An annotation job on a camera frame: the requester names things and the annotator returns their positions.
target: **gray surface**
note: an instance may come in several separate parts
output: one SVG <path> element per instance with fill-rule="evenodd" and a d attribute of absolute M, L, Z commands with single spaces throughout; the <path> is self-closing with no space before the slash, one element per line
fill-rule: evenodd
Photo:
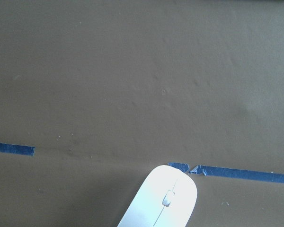
<path fill-rule="evenodd" d="M 169 161 L 284 173 L 284 1 L 0 1 L 0 142 L 36 146 L 0 227 L 116 226 Z M 284 226 L 284 184 L 191 177 L 188 227 Z"/>

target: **computer mouse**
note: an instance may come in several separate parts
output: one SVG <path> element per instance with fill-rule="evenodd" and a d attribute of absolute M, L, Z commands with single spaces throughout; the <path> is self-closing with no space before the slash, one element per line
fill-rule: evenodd
<path fill-rule="evenodd" d="M 118 227 L 185 227 L 197 188 L 185 173 L 158 166 L 146 177 Z"/>

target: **painter's tape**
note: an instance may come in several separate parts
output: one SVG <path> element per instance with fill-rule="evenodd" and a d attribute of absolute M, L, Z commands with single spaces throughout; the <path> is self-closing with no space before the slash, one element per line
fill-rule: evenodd
<path fill-rule="evenodd" d="M 34 151 L 35 151 L 35 147 L 0 143 L 0 152 L 3 152 L 3 153 L 32 156 L 34 155 Z"/>
<path fill-rule="evenodd" d="M 192 169 L 189 173 L 190 174 L 203 173 L 205 176 L 222 176 L 222 177 L 239 178 L 245 180 L 284 183 L 284 174 L 275 174 L 273 172 L 266 173 L 266 172 L 257 172 L 251 170 L 229 169 L 223 167 L 198 165 L 194 169 Z"/>
<path fill-rule="evenodd" d="M 189 170 L 189 165 L 186 163 L 168 162 L 168 165 L 181 170 L 183 173 Z"/>

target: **scroll wheel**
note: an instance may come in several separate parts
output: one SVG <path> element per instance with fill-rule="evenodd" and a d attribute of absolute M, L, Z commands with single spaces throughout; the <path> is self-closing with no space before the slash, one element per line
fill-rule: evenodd
<path fill-rule="evenodd" d="M 163 202 L 162 204 L 166 207 L 168 207 L 172 201 L 172 198 L 174 197 L 175 193 L 172 192 L 171 190 L 168 190 L 164 199 L 163 199 Z"/>

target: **wireless mouse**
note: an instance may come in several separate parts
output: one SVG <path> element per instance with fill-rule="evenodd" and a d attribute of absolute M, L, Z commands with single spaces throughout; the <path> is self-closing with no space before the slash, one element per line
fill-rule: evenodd
<path fill-rule="evenodd" d="M 197 188 L 185 173 L 158 166 L 147 176 L 118 227 L 185 227 Z"/>

